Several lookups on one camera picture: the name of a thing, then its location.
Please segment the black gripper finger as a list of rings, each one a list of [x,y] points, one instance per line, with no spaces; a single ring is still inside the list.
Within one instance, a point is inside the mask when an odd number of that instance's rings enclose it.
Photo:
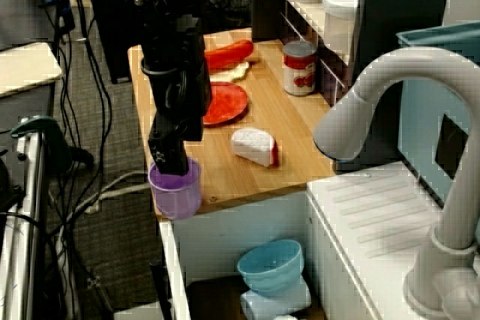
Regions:
[[[152,159],[161,174],[186,175],[188,160],[183,138],[177,125],[165,115],[156,113],[148,135]]]
[[[203,138],[203,116],[205,114],[205,99],[202,90],[190,87],[184,102],[187,120],[184,140],[201,140]]]

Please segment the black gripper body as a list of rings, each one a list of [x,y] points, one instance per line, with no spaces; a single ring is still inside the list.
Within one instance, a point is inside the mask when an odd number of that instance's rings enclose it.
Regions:
[[[184,103],[193,86],[204,94],[206,114],[212,96],[202,20],[179,18],[169,26],[145,26],[141,47],[142,72],[149,79],[157,113],[185,124]]]

